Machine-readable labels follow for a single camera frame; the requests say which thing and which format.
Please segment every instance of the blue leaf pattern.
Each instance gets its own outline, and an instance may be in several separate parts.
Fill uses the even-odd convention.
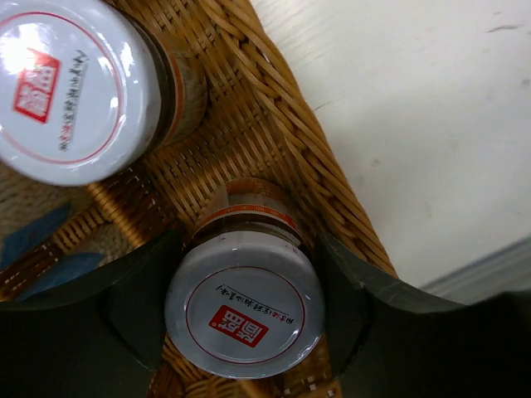
[[[55,288],[60,284],[65,284],[75,278],[79,278],[97,268],[98,264],[104,257],[105,256],[100,253],[79,253],[65,257],[65,259],[60,260],[33,285],[24,290],[21,295],[17,297],[17,301],[27,299],[33,294]]]
[[[57,207],[41,218],[31,222],[4,239],[0,271],[6,269],[19,257],[36,247],[48,236],[57,231],[68,220],[71,204]]]

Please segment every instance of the red square logo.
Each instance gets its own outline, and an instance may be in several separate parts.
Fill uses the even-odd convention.
[[[13,108],[32,119],[46,123],[61,62],[42,52],[31,48],[28,50],[35,56],[35,62],[32,68],[26,68],[18,74]]]
[[[268,327],[226,305],[219,308],[210,321],[210,327],[253,348],[269,331]]]

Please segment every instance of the round white lid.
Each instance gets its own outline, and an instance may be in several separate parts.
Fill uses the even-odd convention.
[[[227,232],[186,255],[165,318],[173,343],[196,366],[224,377],[268,377],[317,344],[324,299],[311,263],[293,245]]]
[[[55,185],[101,180],[134,161],[157,126],[148,47],[99,0],[0,6],[0,159]]]

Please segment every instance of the woven basket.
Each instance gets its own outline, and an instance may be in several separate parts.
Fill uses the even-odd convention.
[[[264,178],[283,187],[312,235],[330,231],[360,258],[395,275],[318,120],[248,0],[109,3],[189,45],[207,74],[205,119],[184,142],[91,184],[88,191],[95,203],[0,274],[3,299],[15,297],[61,257],[78,250],[83,241],[90,244],[102,228],[118,229],[130,244],[120,250],[105,249],[109,259],[143,245],[176,223],[190,231],[212,192],[238,177]],[[119,240],[116,235],[111,239]],[[209,375],[183,358],[169,339],[163,358],[165,363],[151,385],[152,397],[340,396],[324,339],[298,366],[280,378],[261,381]]]

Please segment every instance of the jar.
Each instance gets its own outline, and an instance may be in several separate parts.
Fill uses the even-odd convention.
[[[0,159],[61,186],[99,181],[199,124],[197,60],[100,0],[0,10]]]
[[[290,199],[255,178],[216,191],[170,283],[168,333],[193,364],[232,378],[302,361],[324,328],[324,299]]]

